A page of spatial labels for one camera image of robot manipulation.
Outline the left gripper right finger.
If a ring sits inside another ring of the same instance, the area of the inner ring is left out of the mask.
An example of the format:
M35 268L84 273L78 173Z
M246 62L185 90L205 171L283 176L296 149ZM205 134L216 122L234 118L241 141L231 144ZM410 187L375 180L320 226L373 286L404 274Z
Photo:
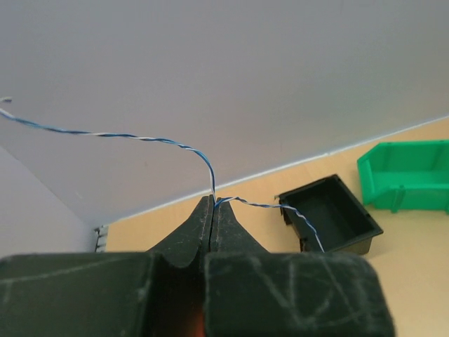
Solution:
M393 336L376 271L352 253L212 248L205 259L207 336Z

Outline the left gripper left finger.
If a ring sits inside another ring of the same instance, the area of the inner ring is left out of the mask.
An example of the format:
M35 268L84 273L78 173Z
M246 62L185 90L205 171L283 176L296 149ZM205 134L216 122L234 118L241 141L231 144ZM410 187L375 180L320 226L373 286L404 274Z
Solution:
M2 336L204 336L213 199L144 252L1 259Z

